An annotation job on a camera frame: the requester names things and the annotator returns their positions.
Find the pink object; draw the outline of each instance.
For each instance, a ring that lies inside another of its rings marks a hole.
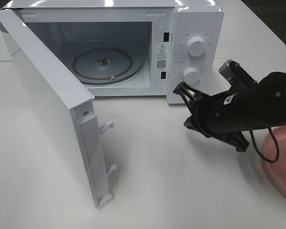
[[[273,134],[280,148],[280,157],[275,163],[262,160],[262,165],[268,179],[286,197],[286,126],[276,128]],[[270,134],[264,139],[262,153],[271,160],[276,157],[276,146]]]

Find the robotic arm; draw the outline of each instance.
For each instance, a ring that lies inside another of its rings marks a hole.
[[[255,81],[240,65],[228,60],[219,73],[230,83],[228,91],[209,96],[185,82],[174,90],[191,112],[184,126],[206,137],[213,137],[244,152],[249,146],[242,131],[250,131],[254,147],[268,162],[278,160],[279,149],[271,127],[286,125],[286,73],[274,72]],[[265,158],[254,141],[253,130],[268,128],[273,137],[277,157]]]

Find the qr code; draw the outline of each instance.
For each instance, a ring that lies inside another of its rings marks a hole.
[[[157,61],[157,68],[166,68],[166,60]]]

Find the white knob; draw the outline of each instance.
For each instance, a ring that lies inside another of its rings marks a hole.
[[[205,39],[200,36],[192,37],[187,42],[187,50],[191,56],[200,56],[205,52]]]
[[[195,84],[200,79],[200,73],[197,68],[187,68],[183,72],[184,82],[187,84]]]

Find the sticker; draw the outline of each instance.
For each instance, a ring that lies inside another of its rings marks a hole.
[[[224,105],[230,104],[235,94],[229,95],[224,101]]]
[[[156,43],[156,68],[157,70],[166,70],[168,68],[168,57],[170,53],[170,43]]]

